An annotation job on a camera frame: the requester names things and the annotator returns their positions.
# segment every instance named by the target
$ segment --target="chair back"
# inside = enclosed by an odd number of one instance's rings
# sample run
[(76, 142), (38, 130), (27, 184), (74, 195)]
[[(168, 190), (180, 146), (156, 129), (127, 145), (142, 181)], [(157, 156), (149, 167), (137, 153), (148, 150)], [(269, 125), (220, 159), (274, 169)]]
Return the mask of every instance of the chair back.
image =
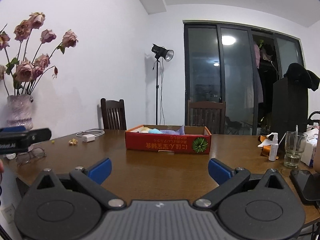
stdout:
[(127, 130), (123, 99), (114, 101), (101, 98), (101, 112), (104, 129)]
[(226, 103), (188, 101), (188, 125), (206, 126), (212, 134), (224, 134)]

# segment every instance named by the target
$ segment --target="pink rose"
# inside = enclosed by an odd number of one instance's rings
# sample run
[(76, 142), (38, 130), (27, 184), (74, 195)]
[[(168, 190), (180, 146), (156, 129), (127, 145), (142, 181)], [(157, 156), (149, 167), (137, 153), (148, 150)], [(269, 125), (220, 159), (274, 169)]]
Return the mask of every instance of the pink rose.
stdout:
[(55, 40), (57, 36), (52, 32), (52, 30), (44, 30), (41, 33), (41, 38), (40, 41), (42, 44), (46, 43), (46, 42), (51, 42), (53, 40)]
[(62, 38), (62, 46), (63, 47), (75, 47), (77, 44), (77, 35), (72, 30), (68, 30)]
[(9, 40), (10, 38), (5, 32), (2, 32), (2, 34), (0, 34), (0, 50), (6, 47), (10, 47), (8, 43)]
[(5, 66), (0, 65), (0, 80), (3, 80), (3, 79), (4, 79), (4, 73), (5, 73), (5, 71), (6, 71)]
[(29, 15), (30, 16), (30, 23), (31, 23), (31, 29), (39, 29), (45, 20), (45, 15), (44, 13), (32, 13)]
[(35, 66), (32, 69), (32, 80), (36, 80), (38, 76), (40, 76), (43, 73), (42, 68), (40, 68), (39, 66)]
[(29, 60), (25, 59), (16, 68), (16, 80), (19, 82), (29, 82), (32, 79), (32, 64)]
[(34, 62), (34, 66), (40, 67), (42, 70), (44, 70), (47, 66), (49, 66), (50, 60), (49, 60), (49, 55), (42, 54), (40, 57), (36, 58)]
[(23, 41), (29, 38), (31, 33), (31, 23), (29, 20), (23, 20), (13, 32), (16, 37), (14, 38), (17, 41)]

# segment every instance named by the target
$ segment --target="white wall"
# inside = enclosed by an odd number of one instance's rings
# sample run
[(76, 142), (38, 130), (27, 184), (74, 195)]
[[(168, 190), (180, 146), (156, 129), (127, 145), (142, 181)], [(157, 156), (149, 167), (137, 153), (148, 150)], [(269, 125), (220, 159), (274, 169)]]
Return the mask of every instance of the white wall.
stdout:
[[(314, 26), (305, 28), (278, 16), (233, 6), (208, 4), (167, 6), (167, 12), (149, 15), (149, 31), (145, 47), (147, 123), (155, 122), (156, 75), (150, 70), (154, 62), (154, 54), (151, 52), (152, 43), (174, 50), (174, 58), (170, 62), (164, 63), (164, 117), (167, 124), (182, 125), (184, 123), (185, 65), (183, 20), (214, 20), (241, 23), (268, 28), (300, 38), (305, 55), (306, 68), (320, 76), (319, 63), (316, 58), (320, 50), (316, 49), (316, 39), (310, 31)], [(310, 90), (309, 94), (309, 112), (311, 113), (320, 109), (320, 103), (315, 100), (316, 97), (319, 97), (320, 92)]]
[[(0, 26), (8, 23), (5, 31), (11, 38), (10, 58), (18, 52), (15, 26), (36, 11), (44, 12), (46, 20), (31, 34), (29, 59), (40, 44), (41, 31), (47, 28), (53, 29), (57, 39), (44, 44), (39, 54), (51, 54), (69, 29), (76, 33), (79, 43), (67, 48), (64, 55), (55, 52), (51, 65), (58, 67), (58, 78), (52, 80), (53, 70), (49, 70), (32, 94), (34, 128), (49, 127), (56, 138), (98, 127), (97, 106), (102, 97), (124, 99), (128, 128), (145, 123), (143, 42), (148, 14), (139, 0), (1, 0)], [(0, 64), (7, 64), (4, 50), (0, 52)], [(6, 76), (6, 80), (13, 93), (11, 77)], [(5, 125), (5, 104), (6, 92), (0, 81), (0, 127)], [(6, 171), (1, 207), (18, 197), (11, 189), (14, 185), (14, 176)], [(6, 224), (2, 214), (0, 224)], [(4, 228), (17, 239), (13, 229)]]

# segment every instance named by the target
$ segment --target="light stand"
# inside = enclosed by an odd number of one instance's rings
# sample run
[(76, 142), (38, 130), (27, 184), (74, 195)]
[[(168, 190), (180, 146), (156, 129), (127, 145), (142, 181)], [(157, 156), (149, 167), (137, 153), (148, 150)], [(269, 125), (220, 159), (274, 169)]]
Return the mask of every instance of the light stand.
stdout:
[(155, 58), (156, 58), (156, 64), (157, 64), (156, 66), (156, 125), (158, 125), (158, 89), (159, 89), (158, 64), (160, 62), (159, 58), (163, 57), (165, 61), (170, 61), (173, 58), (174, 52), (172, 49), (165, 49), (164, 47), (159, 47), (156, 44), (153, 44), (151, 51), (156, 54)]

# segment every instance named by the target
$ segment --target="wall outlet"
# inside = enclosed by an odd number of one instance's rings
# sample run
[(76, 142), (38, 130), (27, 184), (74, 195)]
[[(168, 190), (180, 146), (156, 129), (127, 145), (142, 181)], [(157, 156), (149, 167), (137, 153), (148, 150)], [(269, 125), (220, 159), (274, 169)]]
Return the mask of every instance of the wall outlet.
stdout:
[(14, 218), (14, 212), (15, 212), (15, 208), (12, 204), (10, 204), (10, 206), (6, 207), (6, 208), (2, 208), (1, 209), (1, 213), (4, 216), (5, 220), (7, 221), (8, 224), (13, 222), (13, 218)]

